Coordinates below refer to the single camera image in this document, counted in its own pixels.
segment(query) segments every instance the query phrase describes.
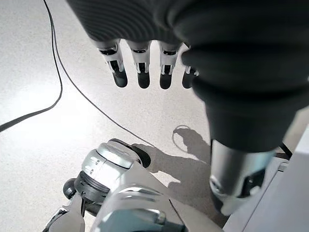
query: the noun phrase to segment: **gray speckled floor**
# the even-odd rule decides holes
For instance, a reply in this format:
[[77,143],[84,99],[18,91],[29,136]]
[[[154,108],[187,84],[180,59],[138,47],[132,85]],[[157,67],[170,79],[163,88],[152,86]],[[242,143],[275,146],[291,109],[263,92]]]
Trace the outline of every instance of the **gray speckled floor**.
[[[60,55],[80,89],[118,123],[156,148],[111,123],[67,81],[59,104],[0,134],[0,231],[41,231],[66,202],[64,182],[75,177],[87,153],[110,138],[142,144],[151,152],[150,171],[178,192],[179,200],[218,220],[208,198],[209,133],[205,109],[191,89],[181,85],[178,60],[168,90],[159,87],[159,51],[151,46],[151,85],[138,87],[131,52],[122,51],[129,83],[118,88],[108,66],[63,0],[48,1]],[[59,82],[51,50],[47,11],[41,0],[10,0],[0,5],[0,124],[51,105]],[[294,148],[309,123],[299,115],[287,135]],[[185,124],[187,127],[175,128]]]

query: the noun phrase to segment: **power cord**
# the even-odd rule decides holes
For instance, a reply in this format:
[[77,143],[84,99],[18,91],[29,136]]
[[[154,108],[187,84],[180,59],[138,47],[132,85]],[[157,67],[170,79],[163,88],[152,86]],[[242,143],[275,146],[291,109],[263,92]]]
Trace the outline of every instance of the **power cord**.
[[53,50],[53,56],[54,56],[54,62],[55,62],[55,66],[56,66],[56,69],[57,69],[57,74],[58,74],[58,77],[59,77],[59,81],[60,81],[60,95],[58,97],[58,99],[55,101],[55,103],[53,105],[51,105],[50,107],[46,108],[46,109],[43,109],[43,110],[39,110],[39,111],[36,111],[36,112],[33,112],[33,113],[30,113],[30,114],[27,114],[27,115],[23,115],[19,118],[16,118],[16,119],[13,119],[12,121],[9,121],[7,123],[4,123],[2,125],[0,125],[0,132],[20,123],[21,121],[25,120],[25,119],[28,119],[30,117],[33,117],[33,116],[36,116],[38,114],[41,114],[43,112],[46,112],[48,110],[51,110],[52,108],[54,108],[56,106],[56,104],[58,103],[58,101],[61,99],[62,97],[62,92],[63,92],[63,85],[62,85],[62,79],[61,79],[61,75],[59,73],[59,68],[58,68],[58,64],[57,64],[57,60],[56,60],[56,54],[57,54],[57,57],[59,59],[59,62],[61,64],[61,67],[63,69],[63,71],[65,72],[66,76],[68,77],[69,81],[72,83],[72,85],[76,88],[76,90],[90,103],[92,104],[97,110],[99,110],[103,115],[105,115],[107,117],[108,120],[110,120],[112,123],[114,123],[115,125],[117,125],[118,127],[120,127],[121,129],[127,131],[128,133],[130,133],[131,135],[133,135],[134,137],[142,140],[143,142],[147,143],[148,145],[150,146],[153,146],[153,144],[151,144],[150,142],[144,140],[143,138],[139,137],[138,135],[136,135],[135,133],[131,132],[129,129],[121,126],[119,123],[117,123],[115,120],[113,120],[111,117],[109,117],[104,111],[102,111],[100,108],[98,108],[78,87],[77,85],[73,82],[73,80],[71,79],[71,77],[69,76],[67,70],[65,69],[63,63],[62,63],[62,60],[60,58],[60,55],[59,55],[59,51],[58,51],[58,47],[57,47],[57,41],[56,41],[56,31],[55,31],[55,26],[54,26],[54,21],[53,21],[53,17],[52,17],[52,14],[50,12],[50,9],[47,5],[47,2],[46,0],[43,0],[44,2],[44,5],[47,9],[47,12],[48,12],[48,16],[49,16],[49,20],[50,20],[50,25],[51,25],[51,30],[52,30],[52,50]]
[[50,18],[50,21],[51,21],[51,30],[52,30],[52,48],[53,48],[53,56],[54,56],[54,61],[55,61],[55,66],[56,66],[56,69],[57,69],[57,74],[58,74],[58,77],[59,77],[59,82],[60,82],[60,93],[59,93],[59,96],[57,98],[57,100],[54,102],[54,104],[52,104],[51,106],[45,108],[45,109],[42,109],[42,110],[39,110],[39,111],[36,111],[36,112],[32,112],[32,113],[29,113],[29,114],[26,114],[26,115],[23,115],[21,117],[18,117],[18,118],[15,118],[13,119],[12,121],[9,121],[9,122],[6,122],[2,125],[0,125],[0,133],[28,118],[31,118],[33,116],[36,116],[36,115],[39,115],[41,113],[44,113],[46,111],[49,111],[51,109],[53,109],[58,101],[61,99],[62,97],[62,92],[63,92],[63,85],[62,85],[62,80],[61,80],[61,76],[60,76],[60,73],[59,73],[59,68],[58,68],[58,65],[57,65],[57,61],[56,61],[56,56],[55,56],[55,50],[54,50],[54,37],[53,37],[53,34],[54,34],[54,29],[53,29],[53,24],[52,24],[52,18]]
[[293,153],[290,151],[290,149],[288,149],[288,147],[282,143],[280,145],[280,148],[282,149],[282,151],[284,151],[284,153],[287,155],[288,160],[290,160],[290,158],[292,157]]

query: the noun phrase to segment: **silver metal part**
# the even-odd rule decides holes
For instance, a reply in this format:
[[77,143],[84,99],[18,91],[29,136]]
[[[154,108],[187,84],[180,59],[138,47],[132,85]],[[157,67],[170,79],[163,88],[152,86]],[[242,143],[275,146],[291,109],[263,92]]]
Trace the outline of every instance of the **silver metal part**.
[[97,150],[89,152],[82,164],[82,171],[100,184],[113,189],[116,180],[125,173],[132,164],[141,163],[138,155],[129,148],[117,143],[102,143]]
[[124,168],[130,168],[134,161],[141,162],[134,151],[117,142],[101,143],[97,152],[110,162]]
[[69,205],[64,205],[54,214],[46,225],[46,232],[84,232],[85,221],[83,214],[83,200],[76,193],[70,200]]
[[[114,73],[115,70],[111,65],[111,61],[117,61],[119,72],[122,72],[124,68],[124,62],[122,58],[121,48],[120,48],[120,39],[107,41],[107,42],[99,42],[92,41],[97,48],[101,51],[102,55],[105,58],[105,61],[108,63],[110,70]],[[113,54],[106,55],[104,52],[106,51],[114,51]]]
[[140,164],[135,162],[120,179],[120,187],[107,196],[92,231],[182,231],[169,196],[159,191],[168,190]]
[[[265,170],[274,154],[274,151],[247,153],[213,141],[210,187],[223,204],[220,209],[222,214],[232,214],[260,189],[253,186],[248,195],[243,195],[246,181],[254,185],[250,176]],[[264,175],[259,177],[259,181],[263,179]]]
[[[185,71],[186,74],[190,74],[191,66],[186,66],[184,71]],[[194,76],[198,76],[198,75],[199,75],[198,71],[195,71]]]
[[[159,42],[160,46],[160,67],[161,67],[161,74],[166,74],[165,73],[165,66],[169,65],[170,70],[169,70],[169,75],[172,75],[173,70],[176,65],[176,60],[178,56],[178,50],[180,47],[179,45],[172,45],[172,44],[167,44],[164,42]],[[174,55],[168,55],[166,52],[174,52]]]
[[136,70],[138,73],[141,73],[140,70],[140,63],[145,64],[145,73],[149,72],[149,64],[150,64],[150,44],[151,41],[149,42],[144,42],[144,43],[137,43],[133,41],[127,41],[128,45],[131,48],[132,51],[132,56],[134,60],[134,66],[136,67]]

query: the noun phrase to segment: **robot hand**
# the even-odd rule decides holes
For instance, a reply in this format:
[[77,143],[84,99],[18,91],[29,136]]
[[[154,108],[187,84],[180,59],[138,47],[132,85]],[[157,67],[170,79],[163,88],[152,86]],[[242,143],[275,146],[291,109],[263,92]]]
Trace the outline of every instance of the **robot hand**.
[[175,200],[144,167],[147,153],[112,139],[90,151],[63,192],[70,199],[43,232],[83,232],[84,211],[96,216],[94,232],[223,232],[199,211]]
[[297,110],[309,104],[308,2],[68,3],[120,87],[127,78],[119,39],[128,41],[142,88],[150,83],[150,41],[160,41],[162,88],[170,86],[180,44],[190,46],[182,61],[195,76],[184,86],[206,105],[215,205],[229,215],[255,194]]

